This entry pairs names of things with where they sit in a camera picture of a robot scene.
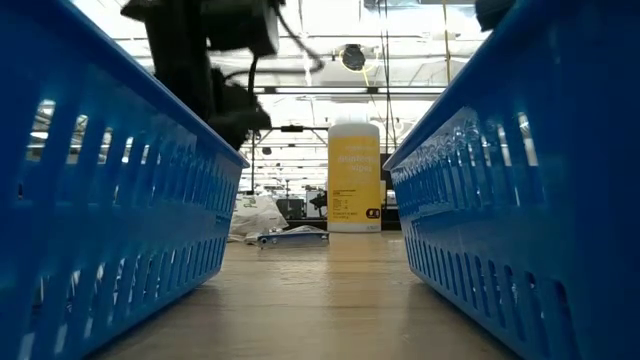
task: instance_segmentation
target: white bottle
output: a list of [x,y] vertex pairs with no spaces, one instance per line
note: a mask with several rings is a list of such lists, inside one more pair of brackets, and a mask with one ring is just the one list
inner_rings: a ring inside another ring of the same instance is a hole
[[331,232],[381,230],[380,131],[366,120],[348,115],[329,128],[327,228]]

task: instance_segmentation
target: white plastic bag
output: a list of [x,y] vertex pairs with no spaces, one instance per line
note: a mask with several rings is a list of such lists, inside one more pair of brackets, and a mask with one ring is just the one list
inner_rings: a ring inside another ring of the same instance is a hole
[[289,226],[270,196],[238,195],[231,218],[230,241],[244,240],[250,233],[267,233]]

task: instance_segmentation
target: table surface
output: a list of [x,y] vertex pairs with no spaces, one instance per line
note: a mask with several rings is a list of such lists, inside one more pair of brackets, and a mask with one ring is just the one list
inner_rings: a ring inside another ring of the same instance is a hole
[[222,272],[95,359],[517,356],[408,269],[400,232],[322,248],[229,244]]

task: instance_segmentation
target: yellow label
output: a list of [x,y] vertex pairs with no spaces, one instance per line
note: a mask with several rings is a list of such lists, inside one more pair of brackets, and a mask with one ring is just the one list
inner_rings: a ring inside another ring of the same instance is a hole
[[370,136],[329,141],[329,221],[380,223],[380,144]]

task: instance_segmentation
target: blue plastic basket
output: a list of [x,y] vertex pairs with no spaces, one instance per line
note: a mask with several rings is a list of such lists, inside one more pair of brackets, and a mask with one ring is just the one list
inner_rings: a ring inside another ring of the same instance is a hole
[[527,359],[640,359],[637,1],[517,1],[385,164],[411,270]]
[[220,270],[247,164],[68,1],[0,47],[0,358],[81,358]]

